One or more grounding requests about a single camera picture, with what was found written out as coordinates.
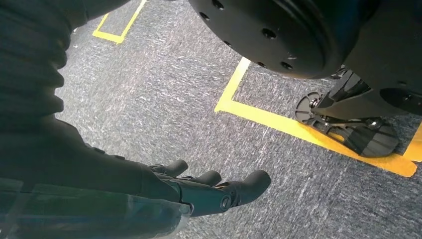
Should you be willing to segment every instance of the black sleeve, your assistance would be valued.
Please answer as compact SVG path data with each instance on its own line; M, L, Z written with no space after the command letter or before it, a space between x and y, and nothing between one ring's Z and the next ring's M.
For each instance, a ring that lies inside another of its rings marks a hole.
M127 1L0 1L0 178L178 201L148 167L86 147L54 117L72 30Z

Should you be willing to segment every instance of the yellow floor marking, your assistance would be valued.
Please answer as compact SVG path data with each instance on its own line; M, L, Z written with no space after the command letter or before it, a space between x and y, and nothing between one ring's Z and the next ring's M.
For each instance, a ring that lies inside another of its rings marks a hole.
M422 123L403 156L411 161L422 162Z
M419 151L421 152L420 154L422 154L422 124L415 134L415 137L409 145L404 156L392 154L388 157L375 159L360 157L337 141L297 122L294 119L233 101L233 95L236 92L236 89L239 86L239 83L242 80L243 75L245 74L249 65L250 61L246 58L242 58L229 83L227 84L219 102L217 103L217 106L215 107L216 112L228 112L236 116L263 124L281 132L288 133L294 137L404 177L411 177L416 172L417 166L412 161L418 161L422 159L422 155L419 156L416 154L416 151Z
M117 44L122 43L124 41L124 38L126 37L127 33L129 32L130 27L135 22L136 17L138 17L138 15L141 12L142 8L145 6L146 1L147 0L142 0L141 1L141 4L136 9L135 14L132 16L132 18L130 19L129 23L124 28L123 33L120 36L114 35L114 34L111 34L111 33L100 31L101 26L104 24L104 22L106 21L106 19L108 17L108 13L103 16L100 24L98 25L98 27L96 28L96 30L93 32L93 36L96 36L96 37L99 37L99 38L103 38L103 39L106 39L106 40L109 40L109 41L113 41L113 42L115 42Z

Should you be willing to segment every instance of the screw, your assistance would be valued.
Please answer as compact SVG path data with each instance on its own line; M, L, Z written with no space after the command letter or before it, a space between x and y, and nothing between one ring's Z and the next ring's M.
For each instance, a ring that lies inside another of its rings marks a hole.
M409 101L412 98L412 95L407 95L403 97L403 101Z
M309 107L311 108L315 108L318 105L318 99L317 98L313 98L312 100L309 101Z

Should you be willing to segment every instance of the metal bracket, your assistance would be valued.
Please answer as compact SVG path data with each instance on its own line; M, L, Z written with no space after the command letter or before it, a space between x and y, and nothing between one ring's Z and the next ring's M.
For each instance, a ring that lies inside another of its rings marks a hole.
M318 115L312 109L318 107L324 95L311 92L297 104L296 119L326 136L343 144L363 157L385 157L393 153L399 144L391 125L381 118L336 119Z

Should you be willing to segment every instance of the gray carpet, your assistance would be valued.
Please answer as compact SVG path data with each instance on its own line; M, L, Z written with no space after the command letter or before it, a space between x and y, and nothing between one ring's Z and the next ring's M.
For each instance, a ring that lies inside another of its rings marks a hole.
M120 34L140 0L110 14L102 31ZM184 159L185 175L220 171L225 180L254 169L273 184L256 202L192 219L179 239L422 238L422 174L403 178L214 107L240 56L202 23L187 1L146 3L125 41L79 28L61 70L58 118L91 145L145 164ZM286 79L254 64L235 100L292 117L302 94L328 80ZM409 144L421 118L391 119Z

